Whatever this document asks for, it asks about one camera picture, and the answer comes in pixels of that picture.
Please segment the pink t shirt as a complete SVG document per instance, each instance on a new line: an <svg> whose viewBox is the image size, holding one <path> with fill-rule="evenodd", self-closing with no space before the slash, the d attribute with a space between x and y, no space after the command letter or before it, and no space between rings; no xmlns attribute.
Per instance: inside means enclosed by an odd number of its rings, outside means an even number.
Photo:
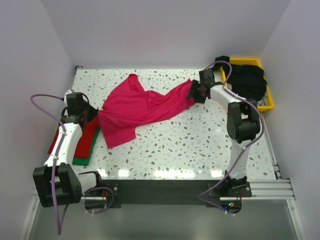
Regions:
<svg viewBox="0 0 320 240"><path fill-rule="evenodd" d="M104 101L97 119L109 149L136 138L136 128L168 120L195 104L187 98L190 79L163 95L144 90L136 74L130 74Z"/></svg>

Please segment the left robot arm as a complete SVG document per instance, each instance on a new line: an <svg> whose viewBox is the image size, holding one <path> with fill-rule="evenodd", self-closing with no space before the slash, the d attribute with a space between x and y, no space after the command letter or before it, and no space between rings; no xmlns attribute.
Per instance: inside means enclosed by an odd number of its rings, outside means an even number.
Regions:
<svg viewBox="0 0 320 240"><path fill-rule="evenodd" d="M97 171L76 174L73 159L84 131L98 114L82 92L68 90L62 101L65 108L58 119L58 134L52 152L42 167L33 171L33 180L43 207L79 203L82 194L99 196L104 184Z"/></svg>

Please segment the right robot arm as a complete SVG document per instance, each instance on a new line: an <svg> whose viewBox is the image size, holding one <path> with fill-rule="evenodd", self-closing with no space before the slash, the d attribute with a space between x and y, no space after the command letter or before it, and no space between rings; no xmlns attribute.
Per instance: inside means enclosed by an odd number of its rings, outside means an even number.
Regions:
<svg viewBox="0 0 320 240"><path fill-rule="evenodd" d="M227 109L226 129L231 139L230 161L223 179L212 190L233 197L247 184L250 147L263 135L257 102L238 96L222 82L216 81L211 69L199 71L199 81L192 81L187 97L202 104L211 99Z"/></svg>

